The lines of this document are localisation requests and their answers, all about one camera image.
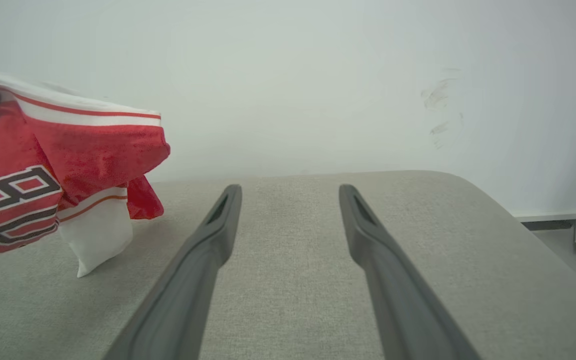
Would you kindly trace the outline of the white baseboard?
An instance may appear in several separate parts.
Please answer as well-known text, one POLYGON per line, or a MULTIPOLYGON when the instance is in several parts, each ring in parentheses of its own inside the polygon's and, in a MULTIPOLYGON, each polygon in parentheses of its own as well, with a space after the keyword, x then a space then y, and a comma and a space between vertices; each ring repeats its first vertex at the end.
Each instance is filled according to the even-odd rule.
POLYGON ((576 209, 550 212, 510 212, 520 223, 544 223, 553 221, 576 221, 576 209))

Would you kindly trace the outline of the red Bulls basketball jersey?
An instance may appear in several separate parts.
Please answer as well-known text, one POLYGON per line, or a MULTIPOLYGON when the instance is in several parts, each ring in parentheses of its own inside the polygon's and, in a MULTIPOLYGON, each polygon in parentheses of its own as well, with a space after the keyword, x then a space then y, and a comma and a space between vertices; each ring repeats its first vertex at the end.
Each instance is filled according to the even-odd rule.
POLYGON ((123 252, 164 207, 146 178, 170 155, 157 111, 0 74, 0 254, 53 233, 78 277, 123 252))

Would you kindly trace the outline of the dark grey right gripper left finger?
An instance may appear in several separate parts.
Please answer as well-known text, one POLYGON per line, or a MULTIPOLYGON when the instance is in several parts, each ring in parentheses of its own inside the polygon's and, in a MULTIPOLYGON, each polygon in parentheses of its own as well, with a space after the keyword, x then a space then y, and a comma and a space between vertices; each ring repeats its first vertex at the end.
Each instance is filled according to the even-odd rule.
POLYGON ((225 187, 103 360, 198 360, 219 269, 233 253, 242 187, 225 187))

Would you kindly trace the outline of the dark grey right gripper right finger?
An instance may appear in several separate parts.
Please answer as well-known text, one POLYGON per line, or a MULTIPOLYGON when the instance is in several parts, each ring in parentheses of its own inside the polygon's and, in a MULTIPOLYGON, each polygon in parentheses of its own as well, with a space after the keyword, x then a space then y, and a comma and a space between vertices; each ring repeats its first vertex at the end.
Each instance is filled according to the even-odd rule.
POLYGON ((359 190, 338 191, 349 253, 365 272, 385 360, 482 360, 359 190))

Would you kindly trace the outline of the grey fabric cushion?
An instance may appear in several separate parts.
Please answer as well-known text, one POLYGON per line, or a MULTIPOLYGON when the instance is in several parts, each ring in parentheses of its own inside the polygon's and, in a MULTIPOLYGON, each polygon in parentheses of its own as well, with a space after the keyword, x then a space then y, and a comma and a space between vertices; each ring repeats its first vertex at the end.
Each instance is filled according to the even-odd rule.
MULTIPOLYGON (((165 213, 77 278, 59 235, 0 254, 0 360, 101 360, 230 183, 154 184, 165 213)), ((576 360, 576 272, 482 189, 433 171, 245 178, 201 360, 383 360, 339 209, 354 185, 485 360, 576 360)))

